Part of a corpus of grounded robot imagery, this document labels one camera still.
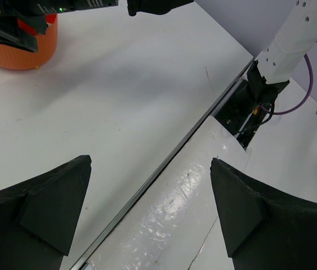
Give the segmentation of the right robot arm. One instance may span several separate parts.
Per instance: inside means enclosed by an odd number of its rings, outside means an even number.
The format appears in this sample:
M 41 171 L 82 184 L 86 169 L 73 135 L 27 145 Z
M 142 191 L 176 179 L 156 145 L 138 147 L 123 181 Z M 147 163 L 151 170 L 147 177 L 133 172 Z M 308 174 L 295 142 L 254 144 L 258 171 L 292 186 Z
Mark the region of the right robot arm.
M 58 32 L 40 69 L 0 69 L 0 122 L 203 109 L 251 59 L 196 3 L 163 16 L 130 17 L 124 3 L 61 14 Z

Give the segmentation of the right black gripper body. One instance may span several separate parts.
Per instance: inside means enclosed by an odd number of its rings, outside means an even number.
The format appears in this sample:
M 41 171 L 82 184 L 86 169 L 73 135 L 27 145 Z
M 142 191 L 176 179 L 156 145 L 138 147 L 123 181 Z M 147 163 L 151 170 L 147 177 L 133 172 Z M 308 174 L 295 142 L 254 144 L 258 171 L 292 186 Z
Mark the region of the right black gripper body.
M 36 34 L 48 28 L 46 14 L 38 1 L 0 1 L 0 44 L 37 52 Z

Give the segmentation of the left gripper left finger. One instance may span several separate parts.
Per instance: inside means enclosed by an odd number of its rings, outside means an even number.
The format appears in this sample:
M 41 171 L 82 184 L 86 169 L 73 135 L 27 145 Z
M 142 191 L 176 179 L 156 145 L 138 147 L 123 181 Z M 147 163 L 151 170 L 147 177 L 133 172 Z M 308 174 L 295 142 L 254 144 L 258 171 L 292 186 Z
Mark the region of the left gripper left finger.
M 0 269 L 59 269 L 72 246 L 91 157 L 0 190 Z

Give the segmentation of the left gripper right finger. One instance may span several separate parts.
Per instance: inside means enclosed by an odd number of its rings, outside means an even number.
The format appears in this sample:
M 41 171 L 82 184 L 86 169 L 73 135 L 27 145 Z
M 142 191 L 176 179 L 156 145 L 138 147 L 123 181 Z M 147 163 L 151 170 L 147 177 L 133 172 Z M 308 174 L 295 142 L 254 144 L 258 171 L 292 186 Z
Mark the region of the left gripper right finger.
M 211 162 L 226 252 L 235 269 L 317 269 L 317 203 Z

